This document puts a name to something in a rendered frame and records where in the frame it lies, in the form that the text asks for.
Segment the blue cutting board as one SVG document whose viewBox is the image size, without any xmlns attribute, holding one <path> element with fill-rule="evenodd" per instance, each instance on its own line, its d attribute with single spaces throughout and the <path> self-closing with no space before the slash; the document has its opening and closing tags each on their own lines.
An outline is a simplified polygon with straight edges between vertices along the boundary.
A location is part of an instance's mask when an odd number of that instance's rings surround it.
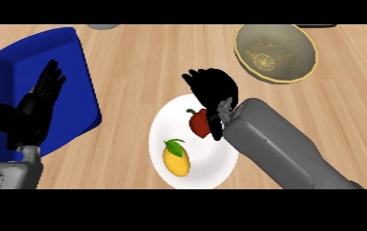
<svg viewBox="0 0 367 231">
<path fill-rule="evenodd" d="M 0 161 L 27 146 L 48 154 L 101 120 L 72 28 L 44 31 L 0 49 Z"/>
</svg>

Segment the white round plate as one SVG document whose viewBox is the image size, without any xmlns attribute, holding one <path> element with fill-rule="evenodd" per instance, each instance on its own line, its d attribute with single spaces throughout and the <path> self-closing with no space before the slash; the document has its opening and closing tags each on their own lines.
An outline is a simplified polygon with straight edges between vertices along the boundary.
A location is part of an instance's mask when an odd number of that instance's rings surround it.
<svg viewBox="0 0 367 231">
<path fill-rule="evenodd" d="M 215 188 L 229 177 L 238 159 L 238 152 L 220 139 L 214 141 L 206 135 L 199 138 L 189 128 L 192 109 L 195 112 L 202 105 L 192 94 L 171 99 L 161 107 L 149 132 L 149 155 L 155 170 L 165 183 L 178 189 Z M 164 141 L 183 140 L 180 146 L 186 150 L 189 158 L 189 173 L 186 177 L 174 176 L 162 164 Z"/>
</svg>

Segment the red bell pepper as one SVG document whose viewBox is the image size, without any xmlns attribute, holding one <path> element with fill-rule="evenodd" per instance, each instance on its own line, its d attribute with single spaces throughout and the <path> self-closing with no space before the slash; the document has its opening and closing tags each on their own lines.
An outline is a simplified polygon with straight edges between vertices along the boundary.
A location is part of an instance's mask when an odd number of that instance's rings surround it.
<svg viewBox="0 0 367 231">
<path fill-rule="evenodd" d="M 208 124 L 206 124 L 206 110 L 199 109 L 195 112 L 192 109 L 187 109 L 186 112 L 192 115 L 189 119 L 190 130 L 198 135 L 199 138 L 203 138 L 209 133 Z"/>
</svg>

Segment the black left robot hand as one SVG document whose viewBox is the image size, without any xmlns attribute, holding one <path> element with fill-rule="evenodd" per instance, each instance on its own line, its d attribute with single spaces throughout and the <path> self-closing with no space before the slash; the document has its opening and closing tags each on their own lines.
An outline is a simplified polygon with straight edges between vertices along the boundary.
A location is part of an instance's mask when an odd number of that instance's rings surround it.
<svg viewBox="0 0 367 231">
<path fill-rule="evenodd" d="M 57 61 L 50 60 L 33 89 L 23 96 L 17 106 L 0 104 L 0 132 L 7 134 L 8 150 L 23 146 L 39 146 L 44 142 L 64 81 Z"/>
</svg>

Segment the olive bowl with yellow rim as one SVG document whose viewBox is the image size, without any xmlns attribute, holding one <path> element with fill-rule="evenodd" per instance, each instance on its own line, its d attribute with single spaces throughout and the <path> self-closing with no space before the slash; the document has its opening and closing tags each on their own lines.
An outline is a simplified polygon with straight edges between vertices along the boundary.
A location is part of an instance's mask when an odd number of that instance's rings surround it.
<svg viewBox="0 0 367 231">
<path fill-rule="evenodd" d="M 316 68 L 314 44 L 294 24 L 242 24 L 233 52 L 248 74 L 266 83 L 297 83 Z"/>
</svg>

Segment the yellow mango with green leaf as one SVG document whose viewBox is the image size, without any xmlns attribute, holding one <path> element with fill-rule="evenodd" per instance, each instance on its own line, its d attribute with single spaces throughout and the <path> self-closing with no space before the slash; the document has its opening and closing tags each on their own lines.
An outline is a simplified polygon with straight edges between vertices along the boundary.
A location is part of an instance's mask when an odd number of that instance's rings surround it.
<svg viewBox="0 0 367 231">
<path fill-rule="evenodd" d="M 181 143 L 183 141 L 180 139 L 164 141 L 161 154 L 164 167 L 175 177 L 186 177 L 190 169 L 189 156 Z"/>
</svg>

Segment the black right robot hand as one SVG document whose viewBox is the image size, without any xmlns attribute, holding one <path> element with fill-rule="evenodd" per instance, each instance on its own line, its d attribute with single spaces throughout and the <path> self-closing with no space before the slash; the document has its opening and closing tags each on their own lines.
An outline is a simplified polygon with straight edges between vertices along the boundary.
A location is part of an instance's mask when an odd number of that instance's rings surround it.
<svg viewBox="0 0 367 231">
<path fill-rule="evenodd" d="M 218 118 L 218 103 L 232 99 L 229 110 L 238 104 L 238 86 L 229 75 L 218 69 L 189 70 L 181 79 L 190 87 L 192 93 L 205 107 L 205 121 L 211 138 L 218 141 L 221 138 L 221 123 Z"/>
</svg>

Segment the grey round object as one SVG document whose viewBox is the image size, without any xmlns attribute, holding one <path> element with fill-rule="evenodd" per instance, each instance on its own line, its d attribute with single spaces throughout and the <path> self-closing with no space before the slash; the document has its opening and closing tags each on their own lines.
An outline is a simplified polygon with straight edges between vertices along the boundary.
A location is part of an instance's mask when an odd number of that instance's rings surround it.
<svg viewBox="0 0 367 231">
<path fill-rule="evenodd" d="M 109 30 L 118 27 L 118 24 L 87 24 L 87 26 L 94 30 Z"/>
</svg>

